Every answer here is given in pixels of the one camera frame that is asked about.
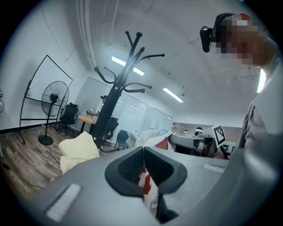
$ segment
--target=fan base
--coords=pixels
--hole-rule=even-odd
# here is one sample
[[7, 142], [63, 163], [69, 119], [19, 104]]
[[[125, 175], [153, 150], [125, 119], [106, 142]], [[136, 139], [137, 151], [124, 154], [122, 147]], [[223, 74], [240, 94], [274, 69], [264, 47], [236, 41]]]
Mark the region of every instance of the fan base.
[[38, 141], [43, 145], [53, 144], [53, 139], [50, 136], [40, 135], [38, 136]]

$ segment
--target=glass wall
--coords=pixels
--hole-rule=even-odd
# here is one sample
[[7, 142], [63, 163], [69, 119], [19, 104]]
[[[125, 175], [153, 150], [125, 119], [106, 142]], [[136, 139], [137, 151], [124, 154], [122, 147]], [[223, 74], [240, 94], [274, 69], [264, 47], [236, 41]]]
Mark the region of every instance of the glass wall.
[[[108, 95], [111, 88], [109, 85], [88, 78], [76, 100], [79, 113], [85, 115], [84, 112], [90, 108], [96, 111], [102, 105], [100, 96]], [[112, 117], [117, 118], [119, 123], [114, 130], [113, 137], [110, 139], [112, 142], [116, 142], [120, 130], [128, 131], [129, 139], [135, 139], [144, 130], [170, 129], [172, 122], [171, 116], [126, 93], [121, 94]], [[80, 127], [81, 122], [77, 120], [76, 128], [80, 130]], [[89, 126], [85, 125], [84, 130], [88, 132]]]

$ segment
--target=red and white object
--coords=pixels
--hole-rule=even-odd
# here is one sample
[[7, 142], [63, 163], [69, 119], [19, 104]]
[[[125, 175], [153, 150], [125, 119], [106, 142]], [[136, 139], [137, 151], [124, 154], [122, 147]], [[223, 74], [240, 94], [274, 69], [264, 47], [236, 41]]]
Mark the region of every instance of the red and white object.
[[[168, 142], [168, 137], [171, 134], [172, 132], [167, 129], [143, 131], [135, 146], [158, 147], [167, 151], [175, 151], [175, 147]], [[155, 215], [158, 202], [158, 187], [145, 166], [141, 170], [138, 185], [143, 188], [145, 206]]]

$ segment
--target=office chair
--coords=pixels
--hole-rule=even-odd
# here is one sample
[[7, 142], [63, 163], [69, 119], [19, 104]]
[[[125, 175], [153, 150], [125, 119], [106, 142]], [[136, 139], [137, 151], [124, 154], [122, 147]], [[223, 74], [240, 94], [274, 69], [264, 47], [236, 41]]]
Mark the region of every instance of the office chair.
[[61, 115], [60, 115], [60, 120], [61, 120], [61, 123], [63, 123], [64, 125], [59, 126], [57, 131], [59, 131], [59, 129], [65, 129], [65, 135], [67, 135], [67, 130], [74, 133], [74, 130], [71, 129], [70, 124], [75, 124], [76, 119], [78, 117], [77, 112], [78, 112], [79, 109], [77, 108], [77, 106], [78, 105], [72, 104], [72, 103], [68, 104], [66, 106], [66, 109], [65, 109], [63, 116], [62, 116], [62, 113], [63, 113], [63, 109], [62, 109]]
[[104, 144], [108, 144], [109, 146], [111, 145], [108, 141], [106, 141], [107, 139], [111, 139], [113, 137], [113, 132], [114, 130], [117, 128], [117, 126], [119, 125], [119, 123], [117, 122], [117, 118], [113, 118], [111, 117], [107, 126], [107, 133], [106, 133], [106, 137], [105, 137], [105, 141]]
[[129, 145], [127, 144], [127, 142], [126, 142], [126, 140], [129, 138], [129, 134], [128, 134], [128, 132], [126, 131], [126, 130], [120, 130], [120, 132], [118, 133], [118, 135], [117, 135], [117, 141], [116, 141], [116, 144], [115, 144], [115, 147], [114, 147], [114, 149], [116, 148], [116, 145], [118, 144], [118, 148], [120, 147], [120, 146], [122, 146], [123, 147], [123, 150], [124, 150], [124, 148], [126, 147], [126, 148], [128, 148], [129, 147]]

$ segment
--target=ceiling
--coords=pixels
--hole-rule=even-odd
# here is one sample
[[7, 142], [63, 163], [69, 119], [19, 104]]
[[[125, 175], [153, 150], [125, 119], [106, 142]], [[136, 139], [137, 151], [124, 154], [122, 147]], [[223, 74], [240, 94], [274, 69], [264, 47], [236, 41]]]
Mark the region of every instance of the ceiling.
[[[152, 85], [147, 94], [176, 113], [246, 112], [256, 95], [259, 69], [240, 65], [235, 59], [216, 53], [215, 48], [203, 52], [199, 37], [200, 28], [212, 27], [220, 13], [250, 13], [241, 4], [233, 0], [91, 1], [96, 65], [100, 68], [106, 65], [119, 73], [122, 66], [111, 61], [111, 57], [126, 61], [130, 44], [125, 31], [130, 32], [132, 39], [140, 31], [143, 36], [136, 49], [145, 47], [142, 56], [164, 53], [165, 57], [140, 62], [137, 68], [145, 74], [133, 72], [129, 82]], [[184, 102], [169, 96], [162, 90], [164, 87]]]

